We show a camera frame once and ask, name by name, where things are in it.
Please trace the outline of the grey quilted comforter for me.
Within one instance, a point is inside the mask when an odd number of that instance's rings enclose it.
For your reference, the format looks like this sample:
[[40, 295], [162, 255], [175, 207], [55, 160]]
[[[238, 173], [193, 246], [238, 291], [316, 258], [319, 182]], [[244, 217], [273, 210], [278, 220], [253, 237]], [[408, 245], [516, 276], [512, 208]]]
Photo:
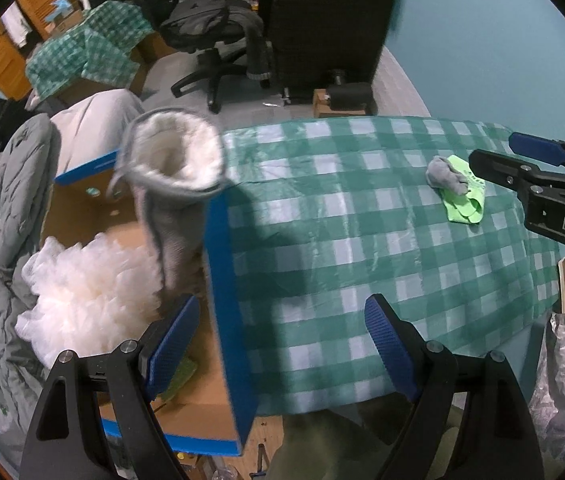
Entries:
[[45, 114], [27, 120], [0, 152], [0, 412], [22, 445], [48, 371], [16, 331], [36, 297], [22, 278], [40, 249], [57, 172], [60, 133]]

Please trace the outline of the beige mattress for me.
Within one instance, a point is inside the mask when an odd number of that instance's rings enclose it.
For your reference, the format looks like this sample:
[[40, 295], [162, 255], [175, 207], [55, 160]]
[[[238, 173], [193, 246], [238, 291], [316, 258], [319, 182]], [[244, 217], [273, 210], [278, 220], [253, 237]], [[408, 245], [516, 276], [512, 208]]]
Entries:
[[130, 90], [101, 91], [50, 118], [61, 136], [57, 174], [117, 150], [130, 122], [145, 113]]

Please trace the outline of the cardboard box with blue rim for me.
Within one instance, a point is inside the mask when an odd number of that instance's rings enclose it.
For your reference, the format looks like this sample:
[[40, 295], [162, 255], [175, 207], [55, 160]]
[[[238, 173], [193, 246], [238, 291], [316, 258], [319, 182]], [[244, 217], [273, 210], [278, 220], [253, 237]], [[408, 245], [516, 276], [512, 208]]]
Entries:
[[[115, 153], [56, 177], [44, 237], [88, 244], [104, 233], [124, 247], [145, 243], [132, 196], [107, 190]], [[229, 240], [227, 193], [206, 209], [203, 287], [180, 301], [168, 340], [144, 359], [151, 408], [176, 452], [239, 456], [258, 408], [243, 337]]]

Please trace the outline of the black office chair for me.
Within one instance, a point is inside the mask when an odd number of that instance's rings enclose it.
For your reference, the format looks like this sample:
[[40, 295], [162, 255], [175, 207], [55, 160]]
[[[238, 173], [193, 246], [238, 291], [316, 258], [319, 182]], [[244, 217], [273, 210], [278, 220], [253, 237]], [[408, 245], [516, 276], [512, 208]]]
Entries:
[[206, 105], [217, 114], [217, 94], [223, 77], [246, 76], [264, 89], [270, 86], [272, 69], [264, 24], [247, 1], [180, 1], [159, 32], [168, 46], [197, 55], [197, 70], [171, 86], [176, 99], [183, 95], [183, 88], [206, 79]]

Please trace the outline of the green checkered cloth on box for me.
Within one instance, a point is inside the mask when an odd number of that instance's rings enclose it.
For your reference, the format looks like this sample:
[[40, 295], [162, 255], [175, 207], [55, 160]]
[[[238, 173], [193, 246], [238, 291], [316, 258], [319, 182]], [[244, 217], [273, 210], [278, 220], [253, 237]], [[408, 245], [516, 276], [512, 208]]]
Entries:
[[25, 75], [43, 100], [80, 79], [128, 88], [139, 70], [130, 57], [133, 48], [152, 33], [139, 6], [108, 0], [45, 41], [26, 61]]

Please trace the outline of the green sparkly cloth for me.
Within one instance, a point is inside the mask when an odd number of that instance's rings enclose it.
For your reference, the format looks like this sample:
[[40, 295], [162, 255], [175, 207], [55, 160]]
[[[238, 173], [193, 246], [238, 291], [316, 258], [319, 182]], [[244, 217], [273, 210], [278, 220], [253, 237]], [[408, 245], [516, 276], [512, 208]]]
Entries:
[[174, 376], [168, 384], [168, 388], [160, 394], [160, 398], [165, 402], [173, 399], [178, 391], [183, 388], [183, 386], [186, 385], [192, 377], [194, 377], [197, 369], [198, 364], [194, 362], [194, 360], [188, 358], [188, 356], [185, 356], [176, 367]]

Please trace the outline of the small grey knitted cloth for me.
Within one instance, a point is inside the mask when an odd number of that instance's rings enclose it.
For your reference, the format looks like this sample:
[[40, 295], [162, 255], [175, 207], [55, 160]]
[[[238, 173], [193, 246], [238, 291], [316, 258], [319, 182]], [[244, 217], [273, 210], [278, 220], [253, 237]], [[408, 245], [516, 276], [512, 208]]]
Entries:
[[453, 168], [447, 158], [439, 155], [434, 156], [427, 165], [425, 180], [431, 188], [450, 191], [458, 196], [465, 195], [469, 191], [468, 178]]

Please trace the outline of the silver plastic bag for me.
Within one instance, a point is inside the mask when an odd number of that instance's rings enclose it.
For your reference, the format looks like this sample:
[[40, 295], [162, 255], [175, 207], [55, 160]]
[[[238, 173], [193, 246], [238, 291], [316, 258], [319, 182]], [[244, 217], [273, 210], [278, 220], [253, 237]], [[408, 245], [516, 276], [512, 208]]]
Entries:
[[565, 464], [565, 314], [545, 325], [529, 412], [541, 452]]

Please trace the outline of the orange wooden door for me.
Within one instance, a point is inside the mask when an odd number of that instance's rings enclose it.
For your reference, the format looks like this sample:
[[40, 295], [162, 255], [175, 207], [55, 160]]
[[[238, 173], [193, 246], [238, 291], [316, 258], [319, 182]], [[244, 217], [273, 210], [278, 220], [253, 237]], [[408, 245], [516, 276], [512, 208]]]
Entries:
[[13, 0], [0, 16], [0, 93], [21, 99], [32, 87], [25, 75], [25, 60], [50, 36], [45, 18], [56, 0]]

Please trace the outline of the grey fleece-lined sock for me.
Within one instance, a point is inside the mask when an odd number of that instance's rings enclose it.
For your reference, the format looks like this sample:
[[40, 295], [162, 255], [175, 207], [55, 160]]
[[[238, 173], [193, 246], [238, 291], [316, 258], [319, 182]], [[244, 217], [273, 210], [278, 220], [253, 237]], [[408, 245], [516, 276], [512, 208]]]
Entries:
[[222, 130], [208, 116], [160, 107], [127, 126], [107, 196], [133, 197], [163, 301], [197, 291], [206, 207], [226, 181]]

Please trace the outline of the white mesh bath loofah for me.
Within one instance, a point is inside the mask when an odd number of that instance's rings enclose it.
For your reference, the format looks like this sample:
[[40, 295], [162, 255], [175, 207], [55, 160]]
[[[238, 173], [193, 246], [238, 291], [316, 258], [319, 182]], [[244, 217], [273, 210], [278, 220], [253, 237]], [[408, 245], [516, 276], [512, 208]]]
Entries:
[[159, 318], [161, 280], [150, 252], [104, 233], [69, 248], [47, 237], [22, 278], [36, 303], [18, 316], [16, 332], [47, 368], [64, 350], [109, 353]]

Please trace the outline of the green checkered tablecloth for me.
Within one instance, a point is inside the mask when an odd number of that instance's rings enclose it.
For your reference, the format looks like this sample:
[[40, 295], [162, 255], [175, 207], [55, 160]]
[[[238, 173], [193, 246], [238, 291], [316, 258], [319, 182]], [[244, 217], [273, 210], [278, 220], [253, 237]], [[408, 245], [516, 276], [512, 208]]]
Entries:
[[357, 117], [224, 135], [232, 278], [258, 411], [301, 414], [393, 386], [363, 319], [385, 297], [421, 336], [480, 356], [558, 298], [559, 247], [525, 230], [515, 195], [488, 185], [483, 218], [447, 218], [427, 184], [437, 156], [506, 153], [488, 122]]

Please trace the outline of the large black cabinet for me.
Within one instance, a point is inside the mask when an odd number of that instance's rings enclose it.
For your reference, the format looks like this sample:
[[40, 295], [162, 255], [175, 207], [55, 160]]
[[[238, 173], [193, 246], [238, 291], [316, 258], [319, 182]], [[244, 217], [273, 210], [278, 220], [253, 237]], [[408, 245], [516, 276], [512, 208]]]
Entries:
[[258, 0], [284, 101], [311, 102], [335, 74], [370, 84], [398, 6], [399, 0]]

